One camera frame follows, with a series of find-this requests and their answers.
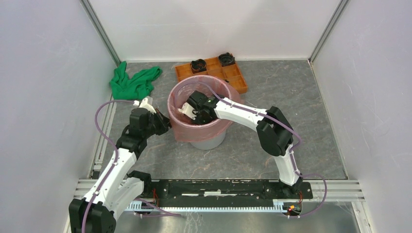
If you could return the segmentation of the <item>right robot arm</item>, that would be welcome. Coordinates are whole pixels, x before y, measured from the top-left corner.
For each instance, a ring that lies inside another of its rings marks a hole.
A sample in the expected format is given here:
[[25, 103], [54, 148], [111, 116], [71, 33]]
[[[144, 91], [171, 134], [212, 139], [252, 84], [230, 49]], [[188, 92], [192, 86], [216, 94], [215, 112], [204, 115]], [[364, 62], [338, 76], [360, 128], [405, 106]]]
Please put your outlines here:
[[303, 179], [293, 158], [293, 139], [296, 133], [279, 108], [253, 108], [222, 95], [207, 97], [200, 91], [194, 91], [179, 112], [189, 117], [196, 125], [205, 125], [221, 119], [254, 130], [262, 149], [274, 157], [282, 195], [293, 198], [300, 192]]

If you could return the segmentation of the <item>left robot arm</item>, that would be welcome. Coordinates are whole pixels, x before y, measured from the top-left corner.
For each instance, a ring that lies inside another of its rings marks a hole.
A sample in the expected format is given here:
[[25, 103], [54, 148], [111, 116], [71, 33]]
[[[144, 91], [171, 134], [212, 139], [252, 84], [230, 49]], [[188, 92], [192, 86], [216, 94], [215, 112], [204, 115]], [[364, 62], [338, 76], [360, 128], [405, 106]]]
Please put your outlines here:
[[138, 107], [131, 111], [129, 124], [115, 144], [110, 163], [91, 189], [69, 205], [73, 233], [113, 233], [117, 220], [135, 198], [151, 195], [149, 173], [127, 172], [137, 162], [153, 135], [171, 128], [170, 120], [158, 109]]

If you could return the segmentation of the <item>red plastic trash bag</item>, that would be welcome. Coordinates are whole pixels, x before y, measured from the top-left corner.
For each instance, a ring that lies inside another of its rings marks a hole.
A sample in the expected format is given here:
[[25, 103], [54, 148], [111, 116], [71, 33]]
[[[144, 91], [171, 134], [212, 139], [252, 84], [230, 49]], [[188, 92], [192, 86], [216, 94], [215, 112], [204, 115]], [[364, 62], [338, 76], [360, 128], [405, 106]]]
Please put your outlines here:
[[232, 125], [229, 120], [219, 119], [209, 124], [196, 125], [189, 117], [178, 111], [195, 90], [210, 97], [213, 95], [211, 89], [219, 95], [243, 103], [235, 88], [214, 76], [195, 75], [180, 81], [173, 87], [167, 99], [169, 119], [176, 141], [201, 142], [209, 140], [220, 135]]

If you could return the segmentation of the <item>grey trash bin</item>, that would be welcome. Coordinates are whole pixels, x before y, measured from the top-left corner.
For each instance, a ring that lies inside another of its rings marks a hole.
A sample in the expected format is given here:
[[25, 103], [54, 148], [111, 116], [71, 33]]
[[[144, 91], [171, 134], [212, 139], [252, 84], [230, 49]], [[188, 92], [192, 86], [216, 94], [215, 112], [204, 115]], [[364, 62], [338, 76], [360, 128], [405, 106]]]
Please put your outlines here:
[[219, 135], [204, 141], [190, 142], [192, 146], [199, 150], [211, 150], [218, 147], [225, 139], [226, 131], [223, 131]]

